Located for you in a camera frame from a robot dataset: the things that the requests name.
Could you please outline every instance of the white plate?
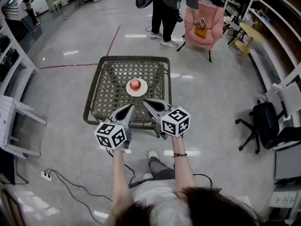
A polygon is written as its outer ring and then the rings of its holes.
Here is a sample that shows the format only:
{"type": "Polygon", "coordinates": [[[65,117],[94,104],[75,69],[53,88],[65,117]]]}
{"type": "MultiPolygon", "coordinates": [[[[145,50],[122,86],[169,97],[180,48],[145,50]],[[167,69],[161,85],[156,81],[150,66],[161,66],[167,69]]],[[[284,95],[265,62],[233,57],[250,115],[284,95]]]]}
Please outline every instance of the white plate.
{"type": "Polygon", "coordinates": [[[145,80],[143,79],[138,79],[138,78],[134,78],[133,80],[139,80],[140,83],[141,83],[141,87],[138,91],[133,91],[130,87],[130,82],[132,80],[130,80],[128,83],[127,83],[127,86],[126,86],[126,89],[127,89],[127,93],[130,95],[130,96],[134,96],[134,97],[139,97],[139,96],[143,96],[146,92],[147,92],[147,83],[145,80]]]}

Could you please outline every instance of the black pants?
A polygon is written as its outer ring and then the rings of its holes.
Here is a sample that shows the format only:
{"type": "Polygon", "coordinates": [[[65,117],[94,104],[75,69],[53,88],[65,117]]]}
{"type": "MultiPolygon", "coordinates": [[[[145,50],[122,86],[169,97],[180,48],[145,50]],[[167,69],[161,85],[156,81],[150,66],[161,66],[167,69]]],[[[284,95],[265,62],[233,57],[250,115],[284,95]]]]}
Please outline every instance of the black pants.
{"type": "Polygon", "coordinates": [[[38,20],[36,18],[36,16],[34,15],[33,9],[30,9],[27,11],[28,16],[32,19],[33,25],[37,25],[38,20]]]}
{"type": "Polygon", "coordinates": [[[163,23],[163,39],[165,42],[171,40],[171,34],[173,33],[174,27],[177,23],[178,10],[171,8],[164,3],[163,0],[154,0],[153,12],[152,12],[152,22],[151,31],[153,33],[158,33],[161,26],[161,21],[163,23]]]}
{"type": "Polygon", "coordinates": [[[149,158],[149,168],[153,179],[143,179],[138,182],[131,183],[128,187],[136,187],[146,181],[175,179],[174,170],[166,166],[156,157],[149,158]]]}

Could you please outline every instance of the wrist bracelet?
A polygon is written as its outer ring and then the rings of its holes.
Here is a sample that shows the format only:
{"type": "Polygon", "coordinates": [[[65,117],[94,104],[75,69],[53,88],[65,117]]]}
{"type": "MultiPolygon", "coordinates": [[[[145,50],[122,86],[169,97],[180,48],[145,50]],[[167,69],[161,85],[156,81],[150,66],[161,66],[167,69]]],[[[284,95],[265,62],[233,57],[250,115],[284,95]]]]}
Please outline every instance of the wrist bracelet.
{"type": "Polygon", "coordinates": [[[113,151],[117,151],[117,152],[121,152],[121,153],[125,153],[126,152],[126,150],[123,147],[117,147],[113,151]]]}
{"type": "Polygon", "coordinates": [[[174,156],[173,156],[173,157],[178,157],[178,156],[186,157],[186,156],[187,156],[187,153],[186,153],[186,154],[174,153],[174,156]]]}

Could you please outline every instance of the shoe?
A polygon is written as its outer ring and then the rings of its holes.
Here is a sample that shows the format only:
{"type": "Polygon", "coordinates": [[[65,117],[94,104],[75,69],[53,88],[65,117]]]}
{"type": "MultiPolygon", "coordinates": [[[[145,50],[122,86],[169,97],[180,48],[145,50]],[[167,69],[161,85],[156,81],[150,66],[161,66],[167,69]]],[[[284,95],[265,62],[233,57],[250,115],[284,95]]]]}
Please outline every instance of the shoe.
{"type": "Polygon", "coordinates": [[[170,46],[170,47],[178,47],[179,44],[173,40],[170,40],[168,42],[165,42],[164,40],[161,40],[161,44],[163,45],[167,45],[167,46],[170,46]]]}
{"type": "Polygon", "coordinates": [[[150,37],[151,37],[152,39],[162,39],[162,38],[163,38],[163,35],[162,35],[160,32],[158,32],[157,34],[151,32],[151,33],[150,33],[150,37]]]}
{"type": "Polygon", "coordinates": [[[155,151],[155,150],[151,150],[147,152],[147,157],[151,158],[151,157],[156,157],[159,159],[159,154],[155,151]]]}
{"type": "Polygon", "coordinates": [[[151,173],[144,173],[144,175],[143,175],[143,179],[153,179],[153,176],[152,176],[152,174],[151,173]]]}

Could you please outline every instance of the white shirt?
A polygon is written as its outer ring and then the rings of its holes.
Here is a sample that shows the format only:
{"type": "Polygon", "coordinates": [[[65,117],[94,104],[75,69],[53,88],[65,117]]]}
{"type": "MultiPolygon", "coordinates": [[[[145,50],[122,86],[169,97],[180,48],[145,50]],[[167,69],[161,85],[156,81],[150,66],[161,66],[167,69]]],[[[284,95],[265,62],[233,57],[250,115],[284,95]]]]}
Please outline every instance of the white shirt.
{"type": "Polygon", "coordinates": [[[20,20],[28,15],[27,12],[24,11],[24,9],[26,9],[26,5],[25,3],[21,2],[18,6],[18,14],[20,20]]]}
{"type": "Polygon", "coordinates": [[[133,201],[154,205],[150,213],[152,226],[191,226],[188,204],[176,195],[175,180],[147,181],[133,188],[133,201]]]}

